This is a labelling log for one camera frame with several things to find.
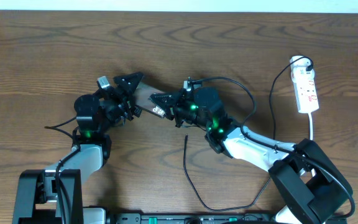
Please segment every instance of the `tabletop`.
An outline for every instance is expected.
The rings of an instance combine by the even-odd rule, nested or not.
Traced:
[[[314,61],[320,105],[314,139],[352,185],[357,207],[349,223],[358,223],[358,14],[0,11],[0,223],[12,220],[20,173],[43,169],[70,150],[66,136],[43,127],[74,117],[74,101],[93,93],[98,77],[141,71],[144,82],[163,91],[179,89],[187,77],[235,79],[258,102],[246,125],[271,137],[270,87],[294,55]],[[237,86],[208,85],[237,119],[252,110]],[[276,83],[273,108],[278,140],[308,137],[289,70]],[[185,134],[189,174],[210,207],[250,203],[269,177],[216,154],[202,130],[178,129],[151,114],[109,134],[111,157],[83,185],[84,206],[206,213],[183,173]],[[248,211],[283,206],[271,182]],[[349,209],[347,202],[340,210]]]

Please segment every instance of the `wooden table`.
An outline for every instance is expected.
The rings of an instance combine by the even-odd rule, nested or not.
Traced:
[[[314,60],[315,140],[351,183],[357,210],[349,223],[358,223],[358,15],[0,11],[0,223],[11,222],[20,173],[43,169],[69,151],[66,136],[43,127],[72,118],[74,101],[94,92],[98,77],[142,71],[165,91],[189,76],[233,78],[258,101],[247,125],[271,136],[268,93],[297,54]],[[299,142],[308,136],[308,118],[296,110],[289,73],[273,96],[277,139]],[[242,119],[251,111],[238,87],[210,85],[218,86],[230,114]],[[186,133],[189,173],[209,206],[248,204],[268,178],[251,164],[215,154],[201,130],[178,129],[151,114],[109,133],[111,158],[83,186],[84,206],[206,212],[183,173]],[[251,210],[283,206],[271,183]],[[348,203],[341,208],[349,209]]]

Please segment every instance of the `white wall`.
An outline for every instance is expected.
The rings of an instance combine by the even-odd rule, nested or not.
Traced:
[[[0,9],[358,13],[358,0],[0,0]]]

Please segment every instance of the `power outlet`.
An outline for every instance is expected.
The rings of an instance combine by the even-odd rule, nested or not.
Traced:
[[[294,56],[290,62],[302,56]],[[310,60],[303,58],[291,64],[291,79],[295,89],[296,105],[299,113],[311,113],[319,108],[316,86],[314,84],[314,69],[306,71]]]

